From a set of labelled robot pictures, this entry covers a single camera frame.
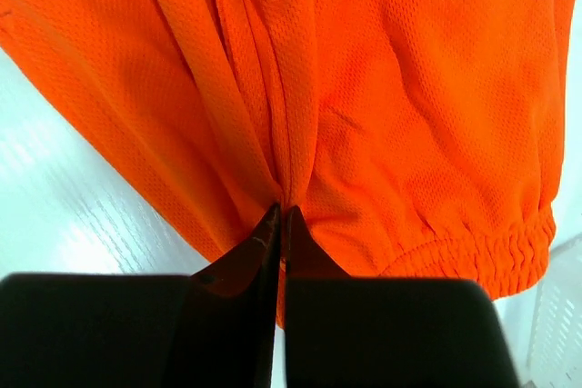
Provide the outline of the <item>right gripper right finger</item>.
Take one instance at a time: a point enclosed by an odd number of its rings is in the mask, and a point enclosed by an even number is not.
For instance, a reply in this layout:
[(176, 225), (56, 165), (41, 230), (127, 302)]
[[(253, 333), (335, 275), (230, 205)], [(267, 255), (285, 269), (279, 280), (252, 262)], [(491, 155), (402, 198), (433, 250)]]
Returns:
[(356, 278), (286, 223), (290, 387), (515, 387), (494, 305), (468, 280)]

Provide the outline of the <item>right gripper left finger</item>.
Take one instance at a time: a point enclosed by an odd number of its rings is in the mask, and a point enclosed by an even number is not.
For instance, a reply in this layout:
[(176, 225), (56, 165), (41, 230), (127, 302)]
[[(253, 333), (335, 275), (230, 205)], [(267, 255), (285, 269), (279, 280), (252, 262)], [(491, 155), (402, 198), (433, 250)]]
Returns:
[(191, 275), (10, 274), (4, 387), (267, 387), (281, 211)]

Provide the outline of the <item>orange mesh shorts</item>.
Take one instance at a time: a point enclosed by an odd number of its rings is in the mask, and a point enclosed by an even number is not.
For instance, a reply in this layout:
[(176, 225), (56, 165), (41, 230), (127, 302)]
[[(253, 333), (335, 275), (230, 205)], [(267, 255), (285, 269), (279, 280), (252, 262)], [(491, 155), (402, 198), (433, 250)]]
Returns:
[(1, 46), (206, 259), (299, 206), (354, 276), (534, 286), (575, 0), (1, 0)]

